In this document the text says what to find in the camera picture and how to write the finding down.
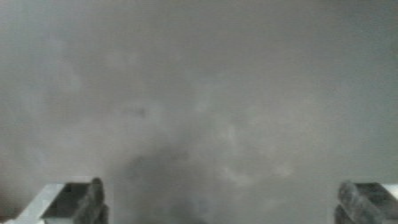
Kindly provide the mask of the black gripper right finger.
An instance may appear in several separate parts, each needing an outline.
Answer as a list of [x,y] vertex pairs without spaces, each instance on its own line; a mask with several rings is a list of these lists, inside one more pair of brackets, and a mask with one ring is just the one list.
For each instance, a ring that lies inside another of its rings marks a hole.
[[398,183],[341,183],[334,224],[398,224]]

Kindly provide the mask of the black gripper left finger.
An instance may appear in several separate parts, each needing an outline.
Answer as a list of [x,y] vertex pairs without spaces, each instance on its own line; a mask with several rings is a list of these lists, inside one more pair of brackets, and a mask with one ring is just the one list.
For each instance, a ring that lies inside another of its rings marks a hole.
[[101,179],[48,184],[16,218],[16,224],[108,224]]

